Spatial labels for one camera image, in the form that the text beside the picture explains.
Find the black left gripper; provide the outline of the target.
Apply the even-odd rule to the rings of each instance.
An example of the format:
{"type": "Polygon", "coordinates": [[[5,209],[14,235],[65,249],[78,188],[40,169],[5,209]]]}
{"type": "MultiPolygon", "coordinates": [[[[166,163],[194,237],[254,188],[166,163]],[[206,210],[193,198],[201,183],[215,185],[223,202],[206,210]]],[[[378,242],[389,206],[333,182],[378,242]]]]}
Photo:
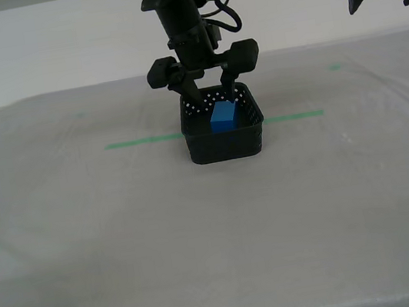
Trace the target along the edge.
{"type": "Polygon", "coordinates": [[[250,38],[231,44],[226,51],[218,54],[221,41],[219,27],[209,27],[198,34],[171,37],[168,46],[176,57],[158,58],[147,74],[151,88],[168,87],[177,92],[185,104],[201,107],[205,105],[195,79],[202,78],[208,69],[221,68],[221,86],[229,102],[234,102],[236,76],[252,72],[256,68],[259,48],[256,40],[250,38]]]}

